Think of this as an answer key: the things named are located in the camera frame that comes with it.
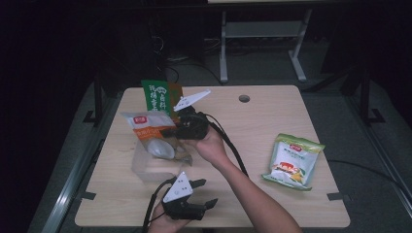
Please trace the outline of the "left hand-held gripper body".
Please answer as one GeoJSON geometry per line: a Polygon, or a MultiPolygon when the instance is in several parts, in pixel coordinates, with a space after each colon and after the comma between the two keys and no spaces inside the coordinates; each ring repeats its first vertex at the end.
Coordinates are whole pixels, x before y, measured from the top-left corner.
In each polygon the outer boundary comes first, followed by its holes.
{"type": "Polygon", "coordinates": [[[188,202],[194,190],[189,182],[187,174],[182,172],[162,198],[163,210],[172,219],[203,219],[207,210],[205,205],[188,202]]]}

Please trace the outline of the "person's right hand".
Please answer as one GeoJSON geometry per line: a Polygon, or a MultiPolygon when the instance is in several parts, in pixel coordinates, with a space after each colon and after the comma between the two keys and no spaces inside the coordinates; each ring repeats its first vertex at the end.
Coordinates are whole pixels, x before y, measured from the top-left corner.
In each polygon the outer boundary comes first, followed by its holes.
{"type": "Polygon", "coordinates": [[[226,154],[222,137],[212,127],[208,128],[208,133],[204,139],[187,140],[187,144],[194,147],[202,158],[210,162],[219,171],[225,165],[231,164],[226,154]]]}

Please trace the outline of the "green and red snack packet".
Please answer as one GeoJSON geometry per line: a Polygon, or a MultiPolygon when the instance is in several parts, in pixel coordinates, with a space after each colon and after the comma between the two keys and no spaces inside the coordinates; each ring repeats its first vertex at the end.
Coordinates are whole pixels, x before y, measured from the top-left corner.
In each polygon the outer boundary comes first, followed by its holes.
{"type": "Polygon", "coordinates": [[[173,120],[178,119],[174,107],[183,95],[179,84],[156,80],[143,80],[141,84],[144,88],[148,111],[165,112],[173,120]]]}

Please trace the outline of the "black metal stand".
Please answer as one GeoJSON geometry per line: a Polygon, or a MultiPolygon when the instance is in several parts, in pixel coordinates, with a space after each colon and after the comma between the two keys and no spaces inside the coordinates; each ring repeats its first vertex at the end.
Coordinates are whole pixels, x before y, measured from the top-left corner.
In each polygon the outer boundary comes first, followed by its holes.
{"type": "Polygon", "coordinates": [[[93,89],[94,109],[86,113],[84,122],[92,123],[94,127],[97,127],[103,116],[102,85],[98,74],[94,76],[93,89]]]}
{"type": "Polygon", "coordinates": [[[360,78],[360,118],[364,124],[384,123],[385,120],[378,109],[369,108],[370,76],[367,69],[361,70],[360,78]]]}

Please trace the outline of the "clear plastic container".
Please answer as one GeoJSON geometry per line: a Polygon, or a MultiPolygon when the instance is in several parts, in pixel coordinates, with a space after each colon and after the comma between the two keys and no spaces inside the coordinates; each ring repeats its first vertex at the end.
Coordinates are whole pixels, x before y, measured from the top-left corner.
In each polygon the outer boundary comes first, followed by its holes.
{"type": "Polygon", "coordinates": [[[161,139],[138,143],[131,170],[144,183],[160,183],[179,175],[184,167],[192,165],[192,156],[181,146],[175,149],[161,139]]]}

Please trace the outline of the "white and orange packet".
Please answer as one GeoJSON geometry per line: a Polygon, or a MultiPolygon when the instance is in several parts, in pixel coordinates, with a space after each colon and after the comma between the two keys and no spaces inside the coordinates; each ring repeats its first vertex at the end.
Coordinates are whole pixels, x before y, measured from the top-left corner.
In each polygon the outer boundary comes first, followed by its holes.
{"type": "Polygon", "coordinates": [[[192,156],[175,136],[163,136],[162,131],[174,130],[175,123],[165,112],[121,113],[145,150],[159,159],[192,164],[192,156]]]}

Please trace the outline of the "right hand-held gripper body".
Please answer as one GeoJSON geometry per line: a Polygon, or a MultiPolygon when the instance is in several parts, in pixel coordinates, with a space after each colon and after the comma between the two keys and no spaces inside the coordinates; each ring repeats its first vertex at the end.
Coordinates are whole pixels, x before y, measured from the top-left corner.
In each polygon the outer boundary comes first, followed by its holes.
{"type": "Polygon", "coordinates": [[[177,129],[174,132],[177,139],[201,140],[205,138],[209,121],[204,114],[197,113],[192,105],[210,93],[211,90],[206,89],[192,95],[182,96],[178,104],[173,107],[179,118],[177,129]]]}

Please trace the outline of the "white packet with green edge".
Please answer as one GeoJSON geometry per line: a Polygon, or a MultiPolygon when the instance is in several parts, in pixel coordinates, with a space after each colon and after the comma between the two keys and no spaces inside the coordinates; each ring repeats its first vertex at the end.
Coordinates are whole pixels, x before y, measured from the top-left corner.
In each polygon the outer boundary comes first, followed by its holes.
{"type": "Polygon", "coordinates": [[[281,133],[275,139],[270,172],[261,176],[266,181],[309,191],[315,164],[324,148],[322,144],[281,133]]]}

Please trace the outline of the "white metal desk frame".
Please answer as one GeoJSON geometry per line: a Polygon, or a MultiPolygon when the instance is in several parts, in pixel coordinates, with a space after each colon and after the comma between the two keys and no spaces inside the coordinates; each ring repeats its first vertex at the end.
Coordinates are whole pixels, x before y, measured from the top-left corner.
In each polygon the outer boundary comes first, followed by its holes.
{"type": "Polygon", "coordinates": [[[306,82],[307,78],[298,56],[311,15],[312,10],[308,9],[302,20],[233,22],[226,19],[226,12],[222,12],[220,82],[228,82],[226,40],[243,38],[295,38],[294,49],[289,50],[288,54],[297,79],[302,83],[306,82]]]}

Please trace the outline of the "person's left hand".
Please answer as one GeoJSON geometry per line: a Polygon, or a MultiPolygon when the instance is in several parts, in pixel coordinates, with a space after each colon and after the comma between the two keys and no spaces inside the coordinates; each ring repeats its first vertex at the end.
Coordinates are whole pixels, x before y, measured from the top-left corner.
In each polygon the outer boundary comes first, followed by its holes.
{"type": "Polygon", "coordinates": [[[189,219],[172,219],[164,213],[161,204],[157,204],[153,211],[153,218],[149,224],[148,233],[178,233],[190,223],[189,219]]]}

